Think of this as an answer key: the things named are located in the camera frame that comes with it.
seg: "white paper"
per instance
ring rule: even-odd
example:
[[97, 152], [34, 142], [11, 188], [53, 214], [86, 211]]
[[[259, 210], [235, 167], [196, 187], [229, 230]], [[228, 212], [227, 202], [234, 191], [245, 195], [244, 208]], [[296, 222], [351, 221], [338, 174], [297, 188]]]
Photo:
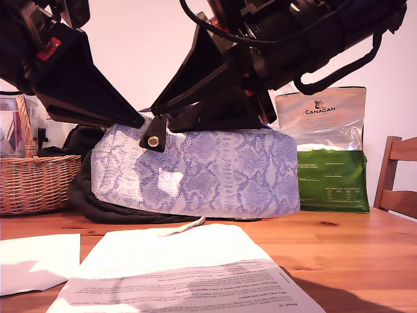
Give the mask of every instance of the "white paper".
[[323, 313], [237, 226], [107, 233], [47, 313]]
[[66, 282], [79, 268], [79, 248], [78, 233], [0, 241], [1, 295]]

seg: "wooden table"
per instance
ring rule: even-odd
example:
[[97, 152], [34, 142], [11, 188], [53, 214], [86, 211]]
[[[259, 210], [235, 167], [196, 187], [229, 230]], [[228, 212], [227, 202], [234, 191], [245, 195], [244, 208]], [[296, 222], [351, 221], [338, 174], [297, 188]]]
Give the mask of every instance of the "wooden table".
[[[377, 209], [221, 223], [242, 227], [327, 312], [417, 312], [416, 223]], [[1, 238], [81, 233], [84, 260], [107, 231], [170, 226], [93, 224], [65, 212], [2, 218]], [[2, 297], [1, 313], [45, 312], [63, 286]]]

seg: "pet food bag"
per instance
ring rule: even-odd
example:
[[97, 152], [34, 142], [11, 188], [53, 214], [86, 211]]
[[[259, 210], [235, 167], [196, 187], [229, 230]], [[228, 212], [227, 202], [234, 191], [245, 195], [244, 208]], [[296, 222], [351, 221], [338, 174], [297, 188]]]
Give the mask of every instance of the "pet food bag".
[[368, 213], [363, 152], [366, 88], [278, 95], [271, 125], [297, 144], [301, 210]]

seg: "snakeskin clutch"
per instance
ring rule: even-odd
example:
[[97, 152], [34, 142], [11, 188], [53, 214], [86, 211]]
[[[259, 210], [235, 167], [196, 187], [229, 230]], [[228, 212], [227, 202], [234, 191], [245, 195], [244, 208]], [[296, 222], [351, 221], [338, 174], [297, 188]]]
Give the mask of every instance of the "snakeskin clutch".
[[91, 156], [99, 200], [207, 217], [275, 217], [300, 210], [294, 140], [272, 129], [172, 133], [149, 151], [140, 128], [115, 125]]

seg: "wooden chair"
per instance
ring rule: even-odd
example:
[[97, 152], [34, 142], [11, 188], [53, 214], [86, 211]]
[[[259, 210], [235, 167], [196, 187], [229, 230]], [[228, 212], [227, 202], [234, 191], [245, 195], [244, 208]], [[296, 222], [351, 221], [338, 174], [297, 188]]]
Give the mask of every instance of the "wooden chair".
[[417, 218], [417, 192], [392, 191], [397, 161], [417, 161], [417, 137], [404, 141], [401, 137], [387, 137], [373, 206]]

